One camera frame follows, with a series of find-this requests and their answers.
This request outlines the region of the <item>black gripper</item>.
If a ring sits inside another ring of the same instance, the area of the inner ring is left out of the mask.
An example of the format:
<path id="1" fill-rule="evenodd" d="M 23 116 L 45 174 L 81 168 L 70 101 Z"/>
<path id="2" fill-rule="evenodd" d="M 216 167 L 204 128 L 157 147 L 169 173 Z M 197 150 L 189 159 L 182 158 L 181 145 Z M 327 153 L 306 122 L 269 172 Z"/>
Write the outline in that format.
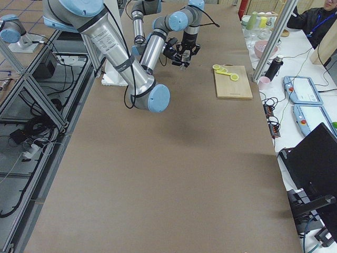
<path id="1" fill-rule="evenodd" d="M 183 55 L 183 46 L 181 43 L 177 43 L 175 46 L 175 51 L 164 51 L 163 55 L 172 60 L 172 64 L 176 66 L 182 65 L 182 55 Z"/>
<path id="2" fill-rule="evenodd" d="M 199 44 L 196 44 L 196 39 L 197 34 L 189 34 L 187 32 L 184 32 L 182 37 L 182 51 L 191 51 L 192 49 L 194 49 L 191 52 L 191 56 L 195 56 L 201 48 Z"/>

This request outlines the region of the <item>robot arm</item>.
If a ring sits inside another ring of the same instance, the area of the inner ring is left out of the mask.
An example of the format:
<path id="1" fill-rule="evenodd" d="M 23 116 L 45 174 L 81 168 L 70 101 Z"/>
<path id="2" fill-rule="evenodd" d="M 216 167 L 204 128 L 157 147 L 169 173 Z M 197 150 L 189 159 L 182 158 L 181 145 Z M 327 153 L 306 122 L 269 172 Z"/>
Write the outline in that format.
<path id="1" fill-rule="evenodd" d="M 138 109 L 164 111 L 170 102 L 170 91 L 145 72 L 128 51 L 123 34 L 108 20 L 103 1 L 43 1 L 45 25 L 87 35 L 113 68 L 127 82 L 128 99 Z"/>
<path id="2" fill-rule="evenodd" d="M 136 1 L 131 10 L 131 19 L 135 47 L 142 49 L 142 64 L 149 65 L 150 61 L 157 61 L 160 54 L 164 54 L 175 64 L 188 63 L 200 49 L 196 39 L 204 5 L 204 1 L 189 1 L 179 11 L 158 17 L 153 22 L 153 32 L 146 40 L 143 34 L 143 17 L 159 13 L 161 2 Z"/>

